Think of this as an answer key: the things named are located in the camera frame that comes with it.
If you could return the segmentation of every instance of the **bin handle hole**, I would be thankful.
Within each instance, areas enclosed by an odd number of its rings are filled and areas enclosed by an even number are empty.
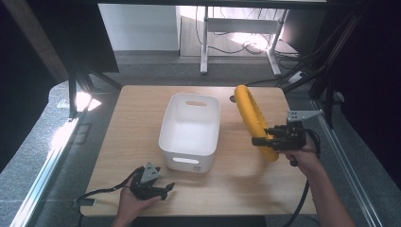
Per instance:
[[[199,102],[199,101],[186,101],[185,103],[188,106],[207,106],[206,102]]]
[[[184,159],[184,158],[173,158],[177,163],[188,163],[188,164],[198,164],[200,161],[194,159]]]

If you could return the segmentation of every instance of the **human hand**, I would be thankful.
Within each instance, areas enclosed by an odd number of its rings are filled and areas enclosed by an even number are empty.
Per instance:
[[[316,156],[315,145],[309,136],[306,137],[306,144],[300,149],[293,150],[277,150],[277,152],[285,154],[287,159],[290,161],[296,160],[298,167],[306,175],[306,177],[314,172],[318,171],[322,165]]]
[[[137,199],[130,191],[131,182],[132,179],[130,179],[121,190],[117,216],[114,220],[113,227],[129,226],[144,209],[162,199],[160,196],[150,198],[146,201]]]

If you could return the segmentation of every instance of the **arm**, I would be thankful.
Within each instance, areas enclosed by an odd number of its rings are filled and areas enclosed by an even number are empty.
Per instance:
[[[310,138],[301,150],[282,150],[289,160],[298,161],[298,167],[306,175],[312,192],[313,201],[322,227],[356,226],[342,203],[327,172],[315,155]]]
[[[118,205],[117,216],[113,222],[113,227],[127,227],[136,219],[141,212],[152,204],[160,201],[162,197],[153,197],[146,201],[136,199],[126,186],[121,190],[120,202]]]

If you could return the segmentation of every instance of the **black wire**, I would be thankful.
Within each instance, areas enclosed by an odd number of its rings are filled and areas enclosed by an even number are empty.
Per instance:
[[[136,168],[136,169],[130,174],[130,176],[128,176],[127,179],[125,179],[122,183],[120,183],[120,184],[118,184],[118,185],[116,185],[116,186],[114,186],[114,187],[106,188],[106,189],[98,189],[98,190],[95,190],[95,191],[91,191],[91,192],[88,192],[88,193],[86,193],[86,194],[84,194],[84,195],[82,195],[82,196],[80,196],[80,197],[74,199],[73,205],[74,205],[74,204],[79,205],[79,201],[81,201],[81,200],[83,200],[83,199],[85,199],[85,198],[88,198],[88,197],[90,197],[90,196],[93,196],[93,195],[95,195],[95,194],[99,194],[99,193],[110,193],[110,192],[114,192],[115,190],[118,190],[118,189],[124,187],[125,184],[126,184],[133,176],[136,176],[136,174],[138,174],[139,170],[141,170],[141,169],[142,169],[142,167]]]
[[[82,220],[83,220],[83,215],[81,214],[81,212],[79,212],[79,221],[78,221],[78,227],[80,227],[82,225]]]
[[[291,59],[291,60],[296,60],[296,61],[298,61],[298,60],[300,60],[302,58],[302,56],[297,52],[294,52],[294,53],[291,53],[291,52],[280,52],[280,51],[277,51],[277,50],[274,50],[274,56],[282,58],[282,59]]]
[[[223,15],[223,17],[225,18],[225,15],[223,14],[222,10],[223,10],[223,7],[220,7],[220,13],[221,13],[221,15]]]
[[[297,60],[297,64],[290,69],[288,72],[286,72],[282,77],[279,78],[279,81],[275,84],[274,87],[281,87],[283,84],[285,84],[288,81],[288,78],[293,76],[295,73],[298,71],[301,71],[302,69],[305,69],[307,66],[309,66],[311,63],[316,61],[318,58],[320,58],[324,53],[329,44],[331,43],[332,39],[335,37],[335,35],[338,34],[338,32],[341,30],[341,28],[345,25],[345,22],[349,20],[349,18],[352,16],[352,12],[350,12],[344,20],[339,24],[339,26],[336,27],[336,29],[324,40],[322,45],[313,51],[312,53],[305,55],[305,56],[296,56],[293,59]],[[275,51],[276,55],[284,56],[285,54],[294,54],[294,53],[283,53],[283,52],[278,52]],[[310,74],[317,75],[321,73],[324,69],[324,66],[320,67],[318,70],[315,70],[313,72],[310,72]],[[258,82],[263,82],[264,80],[258,80],[251,82],[249,84],[255,84]]]
[[[320,157],[321,157],[321,139],[320,139],[319,135],[315,131],[310,130],[310,129],[305,129],[305,131],[307,132],[307,134],[309,135],[310,139],[312,139],[313,143],[315,144],[316,156],[318,157],[318,159],[320,159]],[[308,191],[309,191],[309,182],[306,181],[305,187],[304,187],[304,192],[303,192],[303,194],[301,196],[301,199],[300,199],[300,201],[298,203],[298,206],[295,209],[295,211],[292,214],[292,216],[289,219],[289,221],[284,225],[284,227],[290,226],[292,224],[292,222],[294,222],[294,220],[298,217],[302,207],[304,206],[306,195],[307,195]]]
[[[265,17],[264,17],[265,20],[266,20],[266,17],[268,17],[268,11],[269,11],[269,9],[266,9],[266,11],[265,11]]]
[[[285,65],[283,65],[283,61],[297,61],[297,60],[291,60],[291,59],[281,59],[281,60],[279,60],[278,61],[278,64],[282,67],[282,68],[284,68],[284,69],[291,69],[292,67],[286,67]]]
[[[274,12],[274,15],[273,15],[273,21],[274,21],[274,18],[275,18],[275,14],[277,13],[277,9],[276,9],[276,11]]]
[[[203,43],[201,42],[201,38],[200,38],[199,32],[198,32],[198,6],[196,7],[196,13],[195,13],[195,30],[196,30],[197,38],[198,38],[198,41],[199,41],[200,45],[203,45]],[[223,33],[219,33],[219,34],[216,34],[216,33],[214,32],[215,35],[226,35],[226,34],[229,34],[229,33],[231,33],[231,32],[223,32]],[[243,51],[243,50],[246,50],[246,51],[247,51],[248,53],[250,53],[250,54],[257,55],[257,54],[260,54],[260,53],[262,53],[263,51],[267,50],[268,47],[269,47],[269,42],[270,42],[271,35],[269,35],[269,39],[267,39],[264,35],[262,35],[262,37],[265,38],[265,40],[267,40],[268,44],[267,44],[267,46],[266,46],[265,49],[260,50],[260,51],[257,51],[257,52],[252,51],[252,50],[249,48],[250,46],[253,45],[253,43],[251,43],[251,44],[246,44],[248,41],[244,42],[244,43],[242,44],[242,48],[241,48],[241,49],[238,49],[238,50],[236,50],[236,51],[225,51],[225,50],[222,50],[222,49],[213,47],[213,46],[207,46],[207,47],[208,47],[208,48],[211,48],[211,49],[215,49],[215,50],[220,51],[220,52],[225,53],[225,54],[236,54],[236,53],[239,53],[239,52],[241,52],[241,51]]]
[[[250,14],[248,15],[247,19],[250,18],[251,14],[256,10],[256,8],[253,8],[252,11],[250,12]]]
[[[260,19],[261,14],[262,14],[262,9],[259,9],[259,15],[257,15],[257,19]]]
[[[250,86],[250,85],[252,85],[252,84],[256,84],[256,83],[262,83],[262,82],[269,82],[269,81],[275,81],[275,80],[278,80],[279,78],[276,78],[276,79],[260,79],[260,80],[257,80],[257,81],[252,81],[252,82],[249,82],[249,83],[245,83],[244,85],[245,86]]]

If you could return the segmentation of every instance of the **wrist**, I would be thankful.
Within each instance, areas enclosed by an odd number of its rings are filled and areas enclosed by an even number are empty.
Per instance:
[[[309,181],[312,181],[315,178],[319,178],[319,175],[322,175],[323,173],[325,173],[325,169],[319,161],[317,161],[314,165],[308,167],[304,172]]]
[[[113,222],[113,227],[128,227],[136,219],[135,218],[123,218],[116,216]]]

